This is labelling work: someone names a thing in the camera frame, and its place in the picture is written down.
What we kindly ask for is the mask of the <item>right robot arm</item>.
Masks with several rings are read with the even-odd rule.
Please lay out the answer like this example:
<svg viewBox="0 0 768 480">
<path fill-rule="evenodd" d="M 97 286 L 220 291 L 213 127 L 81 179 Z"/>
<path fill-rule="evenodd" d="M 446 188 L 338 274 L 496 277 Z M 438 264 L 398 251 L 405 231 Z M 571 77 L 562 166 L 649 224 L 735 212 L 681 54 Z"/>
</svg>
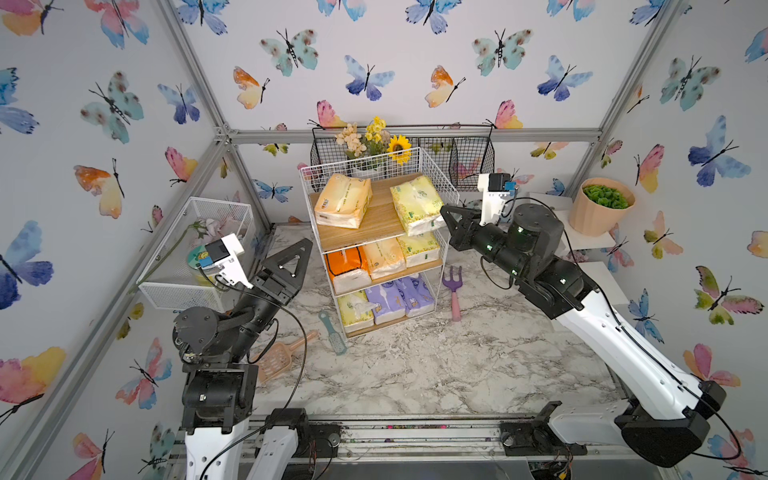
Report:
<svg viewBox="0 0 768 480">
<path fill-rule="evenodd" d="M 477 209 L 445 205 L 441 215 L 458 251 L 474 250 L 499 267 L 545 316 L 576 334 L 629 389 L 628 400 L 595 407 L 553 402 L 540 416 L 563 445 L 624 446 L 671 468 L 699 450 L 726 393 L 666 358 L 611 305 L 605 290 L 555 250 L 564 226 L 545 205 L 521 204 L 507 230 L 482 224 Z"/>
</svg>

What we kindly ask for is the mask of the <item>bright orange tissue pack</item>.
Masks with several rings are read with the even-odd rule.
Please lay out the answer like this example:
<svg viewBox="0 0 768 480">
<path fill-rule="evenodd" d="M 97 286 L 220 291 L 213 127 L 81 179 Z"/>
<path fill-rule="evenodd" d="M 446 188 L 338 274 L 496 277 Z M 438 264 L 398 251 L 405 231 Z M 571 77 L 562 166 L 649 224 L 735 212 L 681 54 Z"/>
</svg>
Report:
<svg viewBox="0 0 768 480">
<path fill-rule="evenodd" d="M 364 289 L 373 283 L 360 247 L 327 253 L 325 262 L 337 295 Z"/>
</svg>

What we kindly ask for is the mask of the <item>pale orange tissue pack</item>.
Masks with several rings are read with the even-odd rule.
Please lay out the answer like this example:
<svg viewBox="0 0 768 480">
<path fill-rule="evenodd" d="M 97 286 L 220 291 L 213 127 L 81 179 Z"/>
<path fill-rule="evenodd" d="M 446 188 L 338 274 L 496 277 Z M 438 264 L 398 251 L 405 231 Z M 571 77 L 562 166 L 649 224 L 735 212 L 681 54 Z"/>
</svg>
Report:
<svg viewBox="0 0 768 480">
<path fill-rule="evenodd" d="M 394 238 L 379 240 L 362 246 L 366 270 L 378 280 L 406 269 L 406 261 L 398 241 Z"/>
</svg>

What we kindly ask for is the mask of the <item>yellow-green tissue pack top shelf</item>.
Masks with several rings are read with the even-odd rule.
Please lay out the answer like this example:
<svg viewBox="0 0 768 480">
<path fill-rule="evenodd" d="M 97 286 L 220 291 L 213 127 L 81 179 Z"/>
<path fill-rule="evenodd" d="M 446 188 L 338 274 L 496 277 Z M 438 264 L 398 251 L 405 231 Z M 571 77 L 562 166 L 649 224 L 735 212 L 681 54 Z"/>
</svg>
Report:
<svg viewBox="0 0 768 480">
<path fill-rule="evenodd" d="M 444 203 L 425 175 L 390 188 L 395 211 L 407 236 L 428 233 L 445 226 Z"/>
</svg>

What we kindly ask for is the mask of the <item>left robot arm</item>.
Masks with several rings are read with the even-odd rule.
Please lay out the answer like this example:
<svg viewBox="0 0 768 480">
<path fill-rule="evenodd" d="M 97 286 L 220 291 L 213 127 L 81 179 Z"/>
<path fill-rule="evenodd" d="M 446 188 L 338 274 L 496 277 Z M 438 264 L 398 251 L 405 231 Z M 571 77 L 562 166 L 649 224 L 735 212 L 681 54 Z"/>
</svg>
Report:
<svg viewBox="0 0 768 480">
<path fill-rule="evenodd" d="M 235 479 L 249 428 L 259 367 L 250 351 L 303 287 L 313 243 L 302 239 L 268 257 L 249 279 L 244 248 L 234 234 L 206 245 L 200 271 L 216 268 L 212 282 L 240 293 L 229 313 L 196 306 L 174 320 L 173 342 L 186 375 L 181 429 L 189 479 Z"/>
</svg>

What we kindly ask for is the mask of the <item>orange-yellow tissue pack top shelf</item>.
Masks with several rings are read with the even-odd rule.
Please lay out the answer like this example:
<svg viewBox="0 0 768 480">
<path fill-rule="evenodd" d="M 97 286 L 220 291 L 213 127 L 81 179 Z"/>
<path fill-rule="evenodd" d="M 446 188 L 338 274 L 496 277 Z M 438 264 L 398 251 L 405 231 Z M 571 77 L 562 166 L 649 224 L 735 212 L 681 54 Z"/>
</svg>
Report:
<svg viewBox="0 0 768 480">
<path fill-rule="evenodd" d="M 359 229 L 373 197 L 372 181 L 335 173 L 314 206 L 318 225 Z"/>
</svg>

